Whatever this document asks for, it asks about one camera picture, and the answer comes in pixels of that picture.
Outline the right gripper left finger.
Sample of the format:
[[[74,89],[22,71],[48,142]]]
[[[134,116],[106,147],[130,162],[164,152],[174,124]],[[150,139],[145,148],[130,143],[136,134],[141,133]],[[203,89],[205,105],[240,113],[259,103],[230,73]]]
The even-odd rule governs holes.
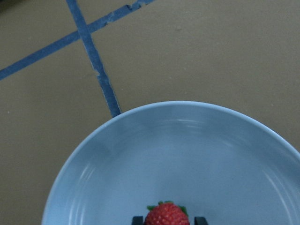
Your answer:
[[[132,218],[132,225],[143,225],[143,216],[134,216]]]

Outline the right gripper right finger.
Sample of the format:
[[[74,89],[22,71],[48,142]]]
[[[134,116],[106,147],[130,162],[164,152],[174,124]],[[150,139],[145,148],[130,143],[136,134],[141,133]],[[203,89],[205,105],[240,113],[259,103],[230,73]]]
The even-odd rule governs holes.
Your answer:
[[[194,225],[208,225],[208,222],[205,217],[195,217]]]

